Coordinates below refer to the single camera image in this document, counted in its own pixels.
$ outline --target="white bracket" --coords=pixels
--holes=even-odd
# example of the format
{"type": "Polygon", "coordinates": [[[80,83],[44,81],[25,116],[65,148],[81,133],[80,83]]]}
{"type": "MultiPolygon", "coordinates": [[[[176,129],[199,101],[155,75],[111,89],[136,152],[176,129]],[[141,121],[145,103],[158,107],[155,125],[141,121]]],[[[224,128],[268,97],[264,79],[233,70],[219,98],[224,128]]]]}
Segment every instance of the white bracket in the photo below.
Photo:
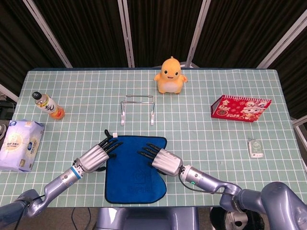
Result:
{"type": "Polygon", "coordinates": [[[121,108],[121,122],[120,125],[124,126],[125,125],[125,120],[126,120],[126,104],[151,104],[152,105],[152,111],[151,111],[151,117],[150,117],[150,125],[154,125],[154,97],[151,95],[126,95],[124,101],[120,102],[120,108],[121,108]],[[150,98],[151,101],[149,102],[142,102],[142,101],[127,101],[128,97],[146,97],[150,98]]]}

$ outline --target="plastic bottle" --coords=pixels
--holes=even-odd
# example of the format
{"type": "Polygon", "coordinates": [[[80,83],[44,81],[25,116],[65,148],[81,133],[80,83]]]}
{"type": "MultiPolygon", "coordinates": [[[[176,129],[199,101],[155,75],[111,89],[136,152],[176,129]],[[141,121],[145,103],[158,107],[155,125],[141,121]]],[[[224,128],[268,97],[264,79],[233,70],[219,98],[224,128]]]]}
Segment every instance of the plastic bottle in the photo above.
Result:
{"type": "Polygon", "coordinates": [[[64,109],[47,94],[34,92],[32,97],[35,99],[35,104],[38,108],[48,113],[52,118],[60,120],[65,116],[64,109]]]}

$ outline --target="bottle label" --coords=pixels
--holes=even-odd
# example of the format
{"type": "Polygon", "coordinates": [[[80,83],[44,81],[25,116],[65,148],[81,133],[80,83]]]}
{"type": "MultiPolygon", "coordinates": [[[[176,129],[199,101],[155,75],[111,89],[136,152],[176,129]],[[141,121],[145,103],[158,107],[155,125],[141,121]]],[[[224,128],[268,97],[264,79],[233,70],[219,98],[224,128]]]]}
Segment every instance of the bottle label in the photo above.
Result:
{"type": "Polygon", "coordinates": [[[51,97],[48,96],[45,103],[37,106],[44,112],[51,114],[56,111],[58,105],[51,97]]]}

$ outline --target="tissue pack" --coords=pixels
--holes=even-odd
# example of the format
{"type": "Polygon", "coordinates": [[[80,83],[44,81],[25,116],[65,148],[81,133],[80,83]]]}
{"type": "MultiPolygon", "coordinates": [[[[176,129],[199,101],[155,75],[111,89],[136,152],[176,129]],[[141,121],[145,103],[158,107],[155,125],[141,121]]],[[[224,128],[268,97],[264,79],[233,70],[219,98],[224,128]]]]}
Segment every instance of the tissue pack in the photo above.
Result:
{"type": "Polygon", "coordinates": [[[35,121],[10,121],[0,151],[0,170],[30,172],[44,126],[35,121]]]}

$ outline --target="light green mat with white grid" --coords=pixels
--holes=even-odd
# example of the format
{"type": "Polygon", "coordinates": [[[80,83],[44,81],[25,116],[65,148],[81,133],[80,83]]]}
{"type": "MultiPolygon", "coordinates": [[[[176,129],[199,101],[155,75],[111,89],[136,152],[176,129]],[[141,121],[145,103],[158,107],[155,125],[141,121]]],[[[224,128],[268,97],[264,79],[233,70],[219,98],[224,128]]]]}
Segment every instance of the light green mat with white grid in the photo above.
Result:
{"type": "MultiPolygon", "coordinates": [[[[259,191],[271,181],[282,181],[307,202],[307,175],[275,70],[183,70],[189,81],[179,95],[158,92],[154,81],[158,72],[155,69],[28,72],[13,118],[41,122],[46,128],[32,172],[0,171],[0,206],[28,189],[43,194],[47,183],[105,138],[105,129],[119,135],[165,137],[166,149],[181,157],[185,165],[259,191]],[[34,91],[52,96],[65,108],[65,117],[55,121],[36,108],[31,97],[34,91]],[[120,101],[127,94],[154,96],[153,126],[151,107],[143,104],[128,104],[126,123],[120,125],[120,101]],[[272,104],[254,123],[212,119],[210,105],[222,94],[270,98],[272,104]],[[262,141],[263,158],[249,158],[250,138],[262,141]]],[[[166,195],[149,205],[108,203],[104,199],[105,173],[94,172],[85,174],[49,206],[219,205],[220,195],[193,192],[184,188],[178,178],[163,178],[166,195]]]]}

